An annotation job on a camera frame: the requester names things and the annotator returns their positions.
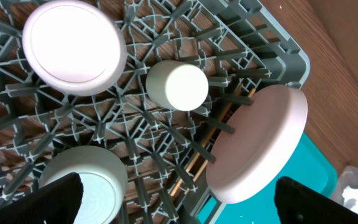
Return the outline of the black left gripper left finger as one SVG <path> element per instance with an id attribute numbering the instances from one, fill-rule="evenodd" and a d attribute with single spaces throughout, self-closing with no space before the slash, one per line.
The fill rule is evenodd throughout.
<path id="1" fill-rule="evenodd" d="M 73 223 L 81 207 L 82 197 L 80 175 L 72 172 L 0 208 L 0 223 Z"/>

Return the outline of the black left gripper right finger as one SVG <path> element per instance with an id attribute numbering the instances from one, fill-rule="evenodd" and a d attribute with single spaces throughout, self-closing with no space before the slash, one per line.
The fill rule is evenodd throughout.
<path id="1" fill-rule="evenodd" d="M 358 214 L 287 176 L 276 181 L 274 203 L 281 224 L 358 224 Z"/>

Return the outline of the grey ceramic bowl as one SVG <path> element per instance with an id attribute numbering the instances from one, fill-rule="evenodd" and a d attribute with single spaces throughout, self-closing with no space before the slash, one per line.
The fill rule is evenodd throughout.
<path id="1" fill-rule="evenodd" d="M 127 171 L 113 152 L 97 146 L 77 146 L 51 159 L 39 179 L 44 187 L 71 173 L 83 184 L 75 223 L 110 223 L 119 213 L 127 190 Z"/>

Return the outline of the cream white cup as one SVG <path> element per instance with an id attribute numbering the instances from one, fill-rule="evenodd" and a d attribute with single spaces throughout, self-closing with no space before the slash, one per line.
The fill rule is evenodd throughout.
<path id="1" fill-rule="evenodd" d="M 145 84 L 154 103 L 179 111 L 197 109 L 209 91 L 208 79 L 199 67 L 174 60 L 164 60 L 152 66 Z"/>

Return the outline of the pink small bowl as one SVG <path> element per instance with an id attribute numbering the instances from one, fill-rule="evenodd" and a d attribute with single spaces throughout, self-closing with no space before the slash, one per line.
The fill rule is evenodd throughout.
<path id="1" fill-rule="evenodd" d="M 83 1 L 49 1 L 27 18 L 22 45 L 33 71 L 77 96 L 106 91 L 123 74 L 127 50 L 117 25 Z"/>

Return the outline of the white plate with food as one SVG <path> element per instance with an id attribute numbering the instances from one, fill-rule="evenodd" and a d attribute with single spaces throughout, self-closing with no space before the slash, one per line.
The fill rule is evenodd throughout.
<path id="1" fill-rule="evenodd" d="M 268 185 L 283 169 L 306 126 L 305 94 L 285 85 L 265 87 L 229 118 L 232 134 L 220 132 L 206 166 L 206 181 L 223 203 L 239 203 Z"/>

